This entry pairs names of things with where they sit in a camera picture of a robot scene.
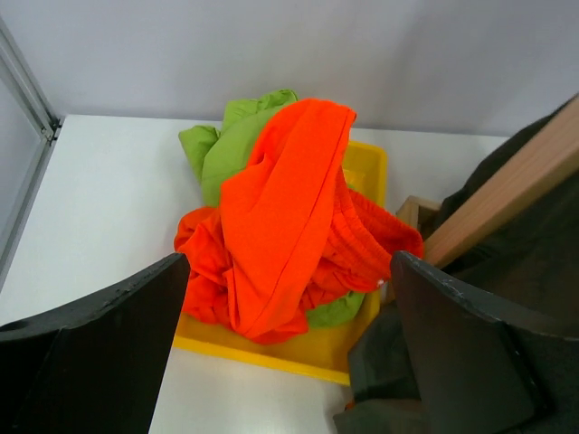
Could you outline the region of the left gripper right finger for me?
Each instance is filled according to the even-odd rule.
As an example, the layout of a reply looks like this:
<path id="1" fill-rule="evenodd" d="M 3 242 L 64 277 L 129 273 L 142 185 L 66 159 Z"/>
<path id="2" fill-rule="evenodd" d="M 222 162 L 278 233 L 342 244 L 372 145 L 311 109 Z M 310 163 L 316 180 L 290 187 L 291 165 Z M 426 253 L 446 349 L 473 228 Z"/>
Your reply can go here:
<path id="1" fill-rule="evenodd" d="M 391 285 L 432 433 L 578 431 L 578 322 L 456 279 L 407 251 Z"/>

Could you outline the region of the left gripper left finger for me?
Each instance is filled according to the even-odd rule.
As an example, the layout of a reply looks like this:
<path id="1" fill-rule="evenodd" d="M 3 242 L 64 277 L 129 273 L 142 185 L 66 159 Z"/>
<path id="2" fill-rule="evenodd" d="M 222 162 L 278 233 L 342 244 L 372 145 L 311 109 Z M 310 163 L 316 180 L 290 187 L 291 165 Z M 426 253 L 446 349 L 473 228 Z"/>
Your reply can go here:
<path id="1" fill-rule="evenodd" d="M 185 297 L 173 253 L 1 328 L 1 431 L 146 433 Z"/>

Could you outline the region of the orange shorts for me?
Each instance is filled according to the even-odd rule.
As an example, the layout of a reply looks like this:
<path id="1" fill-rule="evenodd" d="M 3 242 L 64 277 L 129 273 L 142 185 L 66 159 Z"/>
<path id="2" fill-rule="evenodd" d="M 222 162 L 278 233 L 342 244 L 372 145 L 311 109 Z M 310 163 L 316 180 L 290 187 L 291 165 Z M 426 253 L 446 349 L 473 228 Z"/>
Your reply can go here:
<path id="1" fill-rule="evenodd" d="M 258 344 L 308 331 L 308 311 L 391 277 L 422 236 L 348 187 L 342 161 L 356 114 L 304 99 L 266 124 L 218 206 L 186 214 L 175 249 L 190 273 L 183 310 Z"/>

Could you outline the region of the lime green shorts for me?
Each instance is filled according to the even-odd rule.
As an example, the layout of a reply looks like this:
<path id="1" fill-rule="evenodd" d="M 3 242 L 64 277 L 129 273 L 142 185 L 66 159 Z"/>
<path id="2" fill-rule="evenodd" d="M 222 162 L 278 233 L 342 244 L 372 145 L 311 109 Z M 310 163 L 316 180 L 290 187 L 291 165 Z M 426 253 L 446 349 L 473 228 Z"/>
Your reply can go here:
<path id="1" fill-rule="evenodd" d="M 226 106 L 220 128 L 196 126 L 180 133 L 182 148 L 202 188 L 204 207 L 218 206 L 223 183 L 246 167 L 260 133 L 272 117 L 302 100 L 290 90 L 281 90 L 258 99 L 233 101 Z M 350 292 L 327 304 L 347 303 L 364 294 Z"/>

